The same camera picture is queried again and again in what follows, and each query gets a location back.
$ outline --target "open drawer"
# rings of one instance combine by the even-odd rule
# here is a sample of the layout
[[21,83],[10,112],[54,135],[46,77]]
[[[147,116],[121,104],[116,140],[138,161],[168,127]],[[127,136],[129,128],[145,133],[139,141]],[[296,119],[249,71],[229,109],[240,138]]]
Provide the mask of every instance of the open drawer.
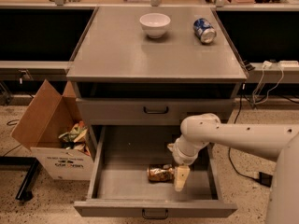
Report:
[[228,217],[211,146],[199,153],[183,191],[172,182],[148,181],[149,164],[174,164],[167,144],[179,126],[103,126],[87,200],[75,202],[83,217]]

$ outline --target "cardboard box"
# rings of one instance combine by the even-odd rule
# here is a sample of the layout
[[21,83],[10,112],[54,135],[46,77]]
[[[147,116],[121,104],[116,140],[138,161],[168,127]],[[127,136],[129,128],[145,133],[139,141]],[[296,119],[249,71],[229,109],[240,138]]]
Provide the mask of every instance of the cardboard box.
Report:
[[45,80],[11,136],[32,151],[52,178],[90,180],[93,158],[78,150],[61,148],[58,139],[79,120],[71,83],[61,95]]

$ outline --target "can in drawer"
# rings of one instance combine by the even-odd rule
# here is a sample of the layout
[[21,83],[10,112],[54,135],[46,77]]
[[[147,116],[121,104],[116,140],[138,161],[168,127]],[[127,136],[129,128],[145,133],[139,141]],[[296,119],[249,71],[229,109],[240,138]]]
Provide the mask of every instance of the can in drawer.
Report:
[[198,19],[194,22],[193,30],[195,34],[204,44],[211,43],[216,37],[216,30],[211,23],[204,18]]

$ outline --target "can lid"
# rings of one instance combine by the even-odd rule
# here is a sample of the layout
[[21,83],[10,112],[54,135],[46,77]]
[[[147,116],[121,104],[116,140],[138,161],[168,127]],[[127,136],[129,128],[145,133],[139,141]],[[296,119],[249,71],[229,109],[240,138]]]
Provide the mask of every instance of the can lid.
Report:
[[202,43],[211,43],[216,36],[216,31],[213,28],[206,29],[201,35]]

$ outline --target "cabinet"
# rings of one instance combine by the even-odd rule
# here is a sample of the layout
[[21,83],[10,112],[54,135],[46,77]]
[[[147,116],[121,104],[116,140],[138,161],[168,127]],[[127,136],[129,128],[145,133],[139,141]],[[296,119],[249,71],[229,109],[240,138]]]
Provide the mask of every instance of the cabinet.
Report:
[[[171,29],[147,38],[138,19],[161,12]],[[217,29],[210,46],[192,30],[199,17]],[[200,153],[186,188],[150,183],[149,164],[173,163],[167,144],[180,136],[189,115],[216,113],[226,121],[246,76],[209,7],[102,6],[67,79],[97,149],[87,200],[75,202],[85,217],[228,217],[212,146]]]

